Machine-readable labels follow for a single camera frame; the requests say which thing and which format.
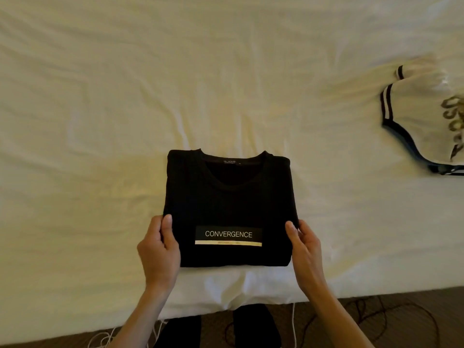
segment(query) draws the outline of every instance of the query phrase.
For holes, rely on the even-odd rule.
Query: mattress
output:
[[[114,327],[143,291],[167,153],[291,160],[339,297],[464,285],[464,178],[381,128],[464,0],[0,0],[0,343]],[[182,269],[162,318],[303,301],[292,265]]]

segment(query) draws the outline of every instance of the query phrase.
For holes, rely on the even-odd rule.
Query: hand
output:
[[[321,290],[327,290],[328,286],[322,269],[321,241],[306,222],[299,222],[299,230],[291,221],[285,223],[285,230],[293,246],[293,269],[298,285],[309,298]]]
[[[145,238],[137,245],[145,273],[146,290],[161,290],[168,295],[174,287],[181,265],[181,252],[174,238],[172,223],[171,215],[154,216]]]

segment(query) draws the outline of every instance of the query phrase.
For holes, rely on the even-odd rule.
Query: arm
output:
[[[154,323],[174,287],[181,264],[171,215],[151,219],[147,234],[137,250],[146,278],[145,291],[108,348],[144,348],[148,342]]]
[[[374,348],[330,292],[322,270],[319,239],[303,220],[300,220],[299,230],[290,221],[285,224],[285,228],[293,245],[293,268],[298,285],[313,304],[335,348]]]

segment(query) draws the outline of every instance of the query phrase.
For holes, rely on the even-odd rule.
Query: forearm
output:
[[[144,348],[168,295],[163,289],[146,289],[109,348]]]
[[[326,327],[335,348],[374,348],[327,287],[306,295]]]

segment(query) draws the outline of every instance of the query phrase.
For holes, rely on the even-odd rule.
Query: folded t-shirt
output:
[[[238,159],[171,150],[164,214],[173,216],[182,267],[286,266],[285,222],[298,227],[290,160],[266,151]]]

